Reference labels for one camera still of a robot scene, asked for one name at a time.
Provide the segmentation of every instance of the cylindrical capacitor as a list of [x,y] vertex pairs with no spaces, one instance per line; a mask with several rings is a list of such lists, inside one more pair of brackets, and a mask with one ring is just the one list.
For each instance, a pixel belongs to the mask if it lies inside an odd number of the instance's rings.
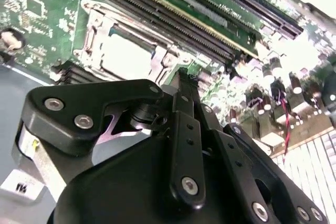
[[217,93],[220,97],[224,97],[226,95],[226,85],[220,84]]
[[264,110],[268,111],[270,110],[272,107],[271,107],[271,100],[269,98],[268,95],[264,95],[263,98],[262,98],[262,104],[264,105]]
[[317,82],[312,82],[309,84],[309,91],[314,98],[321,97],[321,90]]
[[237,113],[234,109],[230,109],[229,111],[229,119],[230,122],[235,123],[237,122]]
[[257,105],[257,111],[258,111],[258,115],[264,114],[265,110],[264,110],[264,106],[262,102]]
[[219,105],[219,96],[217,93],[212,93],[210,96],[210,101],[214,105]]
[[271,71],[271,66],[269,64],[265,64],[262,67],[262,74],[264,76],[264,81],[266,84],[271,85],[274,82],[274,76]]
[[294,74],[289,74],[289,79],[290,79],[290,83],[293,88],[293,93],[300,94],[302,92],[302,88],[301,88],[301,83],[300,83],[299,78],[295,76]]
[[271,59],[270,59],[270,62],[271,62],[271,70],[272,70],[273,75],[274,75],[276,78],[281,77],[281,74],[282,74],[282,66],[281,66],[280,59],[277,58],[277,57],[274,57],[274,58],[271,58]]

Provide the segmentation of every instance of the black bracket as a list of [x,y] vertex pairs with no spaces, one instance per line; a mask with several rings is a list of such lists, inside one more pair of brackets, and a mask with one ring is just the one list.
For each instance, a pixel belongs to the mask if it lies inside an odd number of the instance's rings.
[[[48,109],[45,102],[49,98],[60,100],[64,107],[59,111]],[[113,108],[126,111],[137,104],[154,104],[161,98],[163,92],[149,80],[40,87],[28,93],[22,121],[32,135],[69,155],[79,156],[92,150],[102,133],[103,118],[113,114]],[[74,120],[78,115],[89,116],[93,126],[77,127]]]

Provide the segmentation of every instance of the motherboard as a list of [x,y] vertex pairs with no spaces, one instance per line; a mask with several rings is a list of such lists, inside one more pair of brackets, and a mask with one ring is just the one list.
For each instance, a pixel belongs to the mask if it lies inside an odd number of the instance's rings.
[[301,7],[292,0],[1,0],[0,47],[4,63],[55,84],[148,78],[163,85],[185,67],[225,124],[232,108],[251,115],[252,85],[271,92],[263,66],[272,59],[286,70],[287,87],[288,73],[307,78],[336,49],[333,19]]

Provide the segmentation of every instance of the memory module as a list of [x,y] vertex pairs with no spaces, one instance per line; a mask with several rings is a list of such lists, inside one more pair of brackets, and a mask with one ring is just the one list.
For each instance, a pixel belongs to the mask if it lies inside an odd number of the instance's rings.
[[111,1],[127,5],[140,19],[147,19],[153,26],[175,34],[174,38],[191,43],[200,52],[219,61],[233,59],[240,52],[257,57],[255,42],[260,36],[256,31],[222,18],[199,0],[192,0],[192,4],[185,0]]

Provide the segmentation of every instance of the black dimm slot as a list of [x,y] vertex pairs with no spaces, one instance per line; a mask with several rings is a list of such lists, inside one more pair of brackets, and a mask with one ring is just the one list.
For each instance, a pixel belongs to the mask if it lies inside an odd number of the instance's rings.
[[296,21],[276,9],[265,0],[232,0],[238,3],[249,12],[255,14],[262,20],[266,21],[280,33],[291,39],[295,39],[303,32],[303,29]]
[[76,66],[75,64],[73,64],[68,70],[67,72],[69,72],[71,74],[71,76],[79,76],[81,78],[84,78],[86,80],[88,80],[89,82],[99,82],[102,81],[100,78],[94,76],[91,73],[88,73],[85,69]]
[[218,14],[219,16],[222,16],[223,18],[225,18],[226,20],[228,20],[228,22],[230,22],[232,24],[235,24],[240,29],[242,29],[242,30],[244,30],[244,31],[246,31],[248,33],[251,33],[251,35],[253,35],[255,38],[259,38],[261,36],[256,30],[254,30],[253,28],[251,28],[248,25],[244,24],[241,20],[235,19],[230,14],[228,14],[227,12],[225,12],[223,9],[220,9],[219,6],[216,6],[216,4],[210,2],[209,0],[195,0],[195,1],[199,2],[203,6],[206,6],[206,8],[208,8],[212,12]]
[[184,34],[188,35],[192,34],[194,36],[194,39],[197,39],[198,42],[200,43],[202,43],[206,39],[208,46],[210,48],[212,48],[216,53],[226,58],[228,54],[232,54],[234,52],[231,48],[227,47],[219,39],[214,38],[205,31],[196,27],[194,24],[191,24],[188,20],[181,18],[172,11],[167,10],[165,6],[154,2],[153,0],[127,0],[127,1],[133,2],[140,8],[143,8],[145,9],[145,11],[149,12],[152,15],[151,16],[152,20],[155,20],[154,17],[158,17],[160,20],[173,25],[175,29],[179,29],[180,31],[184,32]]
[[208,55],[209,57],[212,57],[222,63],[228,63],[228,61],[232,60],[233,54],[230,54],[224,50],[221,50],[221,52],[214,50],[209,41],[205,40],[200,35],[195,34],[193,31],[186,32],[179,26],[166,23],[165,20],[160,20],[159,18],[157,18],[157,16],[143,11],[143,8],[139,8],[133,3],[129,3],[127,0],[110,1],[112,3],[115,3],[117,6],[123,8],[124,10],[128,11],[129,13],[133,14],[135,17],[139,17],[143,21],[148,22],[150,25],[159,27],[160,30],[164,31],[165,33],[173,35],[174,38],[177,39],[177,41],[180,41],[184,45],[191,46],[202,54]]
[[80,76],[78,74],[75,74],[75,73],[71,72],[71,71],[68,72],[67,75],[66,75],[66,79],[68,79],[68,78],[71,79],[71,80],[76,80],[76,81],[78,81],[80,83],[91,83],[91,82],[94,82],[92,79],[88,80],[88,79],[86,79],[86,78],[84,78],[84,77],[82,77],[82,76]]

